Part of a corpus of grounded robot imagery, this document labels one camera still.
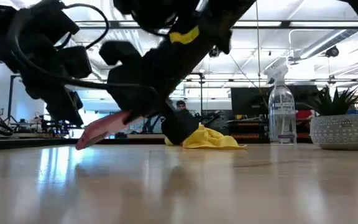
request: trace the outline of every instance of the person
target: person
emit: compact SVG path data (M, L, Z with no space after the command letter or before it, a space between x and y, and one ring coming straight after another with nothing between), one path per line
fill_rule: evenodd
M187 110L186 103L183 100L177 102L177 110Z

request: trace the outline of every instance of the white pot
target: white pot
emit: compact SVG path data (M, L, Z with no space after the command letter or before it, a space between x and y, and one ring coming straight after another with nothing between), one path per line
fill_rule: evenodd
M322 149L358 150L358 114L313 118L310 137Z

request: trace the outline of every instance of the wooden table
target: wooden table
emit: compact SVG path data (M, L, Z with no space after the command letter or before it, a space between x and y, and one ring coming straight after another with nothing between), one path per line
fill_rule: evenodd
M358 223L358 151L0 151L0 223Z

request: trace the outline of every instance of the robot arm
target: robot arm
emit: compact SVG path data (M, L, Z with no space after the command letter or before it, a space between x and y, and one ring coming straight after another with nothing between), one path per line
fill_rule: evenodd
M104 61L109 65L122 62L109 72L107 84L80 80L91 73L86 54L90 45L55 46L65 35L79 31L62 9L84 6L97 10L106 21L105 35L108 21L99 9L84 4L65 6L59 0L42 0L18 11L0 6L0 63L20 73L27 93L43 99L49 113L58 119L83 124L78 114L81 100L65 85L105 89L122 110L131 111L126 123L140 116L166 117L163 131L176 144L187 138L198 122L174 112L167 101L169 94L214 46L229 53L230 28L255 1L209 0L196 12L198 0L114 0L117 9L131 14L143 30L156 35L161 35L158 30L164 27L170 31L143 57L128 42L105 42L99 52Z

